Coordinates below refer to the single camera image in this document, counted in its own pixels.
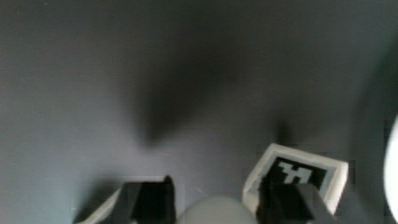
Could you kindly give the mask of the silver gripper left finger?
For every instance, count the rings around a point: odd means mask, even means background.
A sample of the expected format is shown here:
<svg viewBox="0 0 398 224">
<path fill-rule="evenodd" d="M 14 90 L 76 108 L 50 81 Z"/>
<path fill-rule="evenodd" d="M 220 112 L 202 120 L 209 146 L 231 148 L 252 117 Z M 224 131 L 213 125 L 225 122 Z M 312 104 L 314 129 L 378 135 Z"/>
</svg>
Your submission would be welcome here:
<svg viewBox="0 0 398 224">
<path fill-rule="evenodd" d="M 126 182 L 87 218 L 74 224 L 176 224 L 176 191 L 161 181 Z"/>
</svg>

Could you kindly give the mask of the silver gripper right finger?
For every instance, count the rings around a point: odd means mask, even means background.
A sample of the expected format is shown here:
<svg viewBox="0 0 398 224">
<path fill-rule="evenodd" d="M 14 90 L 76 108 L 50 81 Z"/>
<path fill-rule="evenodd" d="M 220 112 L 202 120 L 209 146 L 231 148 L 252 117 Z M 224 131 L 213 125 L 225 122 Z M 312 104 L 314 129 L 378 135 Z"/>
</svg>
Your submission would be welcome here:
<svg viewBox="0 0 398 224">
<path fill-rule="evenodd" d="M 311 183 L 281 183 L 263 177 L 257 193 L 257 224 L 336 224 L 337 219 Z"/>
</svg>

